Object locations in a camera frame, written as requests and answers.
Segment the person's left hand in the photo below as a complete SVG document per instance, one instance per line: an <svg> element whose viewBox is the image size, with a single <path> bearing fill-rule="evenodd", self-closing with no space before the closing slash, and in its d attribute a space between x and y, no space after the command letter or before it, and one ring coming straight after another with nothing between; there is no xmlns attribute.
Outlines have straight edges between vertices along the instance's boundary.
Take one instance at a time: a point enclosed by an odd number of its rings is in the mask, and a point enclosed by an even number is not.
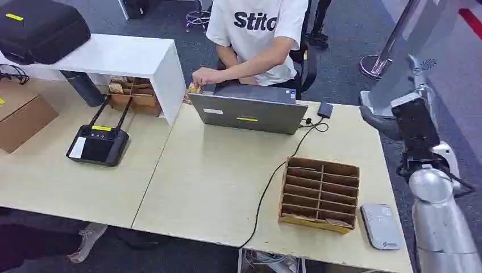
<svg viewBox="0 0 482 273"><path fill-rule="evenodd" d="M192 73L193 82L197 86L204 86L207 84L217 84L226 80L224 71L201 67Z"/></svg>

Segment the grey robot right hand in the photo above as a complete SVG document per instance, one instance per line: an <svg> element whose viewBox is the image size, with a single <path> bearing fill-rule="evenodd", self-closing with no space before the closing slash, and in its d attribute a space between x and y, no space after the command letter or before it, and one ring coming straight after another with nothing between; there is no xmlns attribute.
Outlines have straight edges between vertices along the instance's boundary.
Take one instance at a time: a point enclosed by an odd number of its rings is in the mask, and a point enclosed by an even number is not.
<svg viewBox="0 0 482 273"><path fill-rule="evenodd" d="M432 164L437 157L431 152L440 139L431 118L426 100L418 92L411 92L390 102L392 117L373 114L368 106L360 106L362 119L393 141L404 144L404 152L397 173L408 176L424 164Z"/></svg>

